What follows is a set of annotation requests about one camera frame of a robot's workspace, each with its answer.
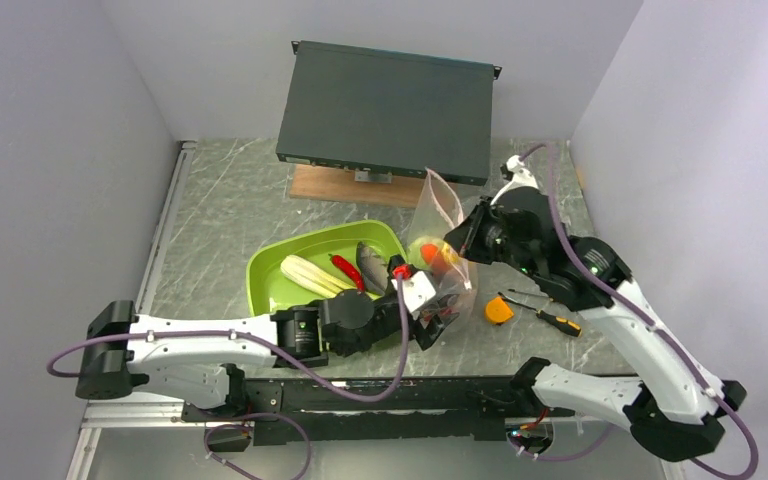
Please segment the green cabbage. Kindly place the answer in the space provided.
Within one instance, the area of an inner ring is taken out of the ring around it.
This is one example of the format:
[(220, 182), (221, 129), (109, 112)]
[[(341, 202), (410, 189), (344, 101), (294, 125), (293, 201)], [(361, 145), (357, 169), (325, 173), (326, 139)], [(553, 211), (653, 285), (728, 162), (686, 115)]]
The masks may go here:
[(427, 240), (424, 237), (420, 237), (413, 240), (407, 247), (407, 260), (417, 268), (425, 268), (427, 266), (427, 262), (421, 253), (422, 247), (426, 244)]

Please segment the yellow bell pepper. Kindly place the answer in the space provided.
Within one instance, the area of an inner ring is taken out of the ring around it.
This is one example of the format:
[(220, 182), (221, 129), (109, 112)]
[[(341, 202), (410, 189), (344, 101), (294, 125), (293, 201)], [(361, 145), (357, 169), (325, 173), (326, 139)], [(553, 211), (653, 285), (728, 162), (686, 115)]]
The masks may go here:
[(447, 271), (463, 272), (462, 258), (451, 245), (444, 242), (440, 249), (440, 256)]

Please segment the clear pink zip top bag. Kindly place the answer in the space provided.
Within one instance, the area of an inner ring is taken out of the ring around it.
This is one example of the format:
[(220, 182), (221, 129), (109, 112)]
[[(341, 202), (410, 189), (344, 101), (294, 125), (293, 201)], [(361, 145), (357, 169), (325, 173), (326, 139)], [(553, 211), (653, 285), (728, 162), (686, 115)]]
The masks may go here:
[[(465, 214), (455, 190), (437, 172), (427, 169), (425, 185), (407, 230), (406, 253), (409, 244), (420, 237), (441, 248), (444, 236), (464, 220)], [(441, 277), (435, 277), (429, 271), (438, 287), (438, 296), (428, 308), (451, 308), (457, 312), (457, 319), (448, 327), (468, 320), (478, 293), (476, 265), (464, 259), (462, 265), (463, 272), (448, 271)]]

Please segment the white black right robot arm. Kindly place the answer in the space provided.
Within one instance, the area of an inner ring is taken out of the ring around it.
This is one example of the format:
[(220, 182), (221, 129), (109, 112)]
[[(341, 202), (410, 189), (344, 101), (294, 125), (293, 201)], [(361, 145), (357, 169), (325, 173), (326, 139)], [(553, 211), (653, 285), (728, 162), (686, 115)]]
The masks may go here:
[(604, 241), (566, 232), (556, 206), (533, 187), (482, 198), (445, 237), (463, 259), (503, 263), (595, 327), (633, 369), (599, 377), (528, 359), (511, 379), (517, 411), (561, 408), (628, 431), (656, 457), (680, 462), (712, 453), (722, 418), (746, 398), (737, 381), (702, 367), (646, 301), (630, 268)]

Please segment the grey toy fish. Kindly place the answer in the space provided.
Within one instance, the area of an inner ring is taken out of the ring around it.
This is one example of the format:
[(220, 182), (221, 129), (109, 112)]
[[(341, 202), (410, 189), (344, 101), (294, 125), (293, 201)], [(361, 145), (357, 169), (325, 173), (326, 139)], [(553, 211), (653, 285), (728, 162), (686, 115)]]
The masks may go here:
[(356, 265), (367, 292), (384, 295), (389, 285), (387, 263), (365, 242), (356, 248)]

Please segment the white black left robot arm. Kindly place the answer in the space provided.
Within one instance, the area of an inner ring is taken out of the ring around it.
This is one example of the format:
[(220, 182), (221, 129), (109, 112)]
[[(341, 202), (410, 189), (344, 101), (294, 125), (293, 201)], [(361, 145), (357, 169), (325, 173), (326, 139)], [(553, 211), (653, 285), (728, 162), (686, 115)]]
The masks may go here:
[(452, 296), (425, 301), (405, 288), (372, 299), (357, 290), (273, 313), (230, 320), (138, 315), (128, 300), (110, 303), (88, 326), (75, 394), (112, 400), (135, 391), (174, 397), (224, 420), (248, 408), (246, 369), (325, 366), (406, 329), (426, 350), (458, 316)]

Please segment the orange red chili pepper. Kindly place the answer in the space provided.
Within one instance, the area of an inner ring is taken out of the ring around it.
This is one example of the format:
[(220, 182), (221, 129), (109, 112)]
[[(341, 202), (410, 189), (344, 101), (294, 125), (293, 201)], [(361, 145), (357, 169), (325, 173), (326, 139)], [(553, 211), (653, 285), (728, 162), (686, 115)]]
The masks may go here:
[(444, 276), (450, 269), (450, 261), (446, 254), (434, 243), (425, 243), (419, 247), (420, 257), (426, 269), (435, 277)]

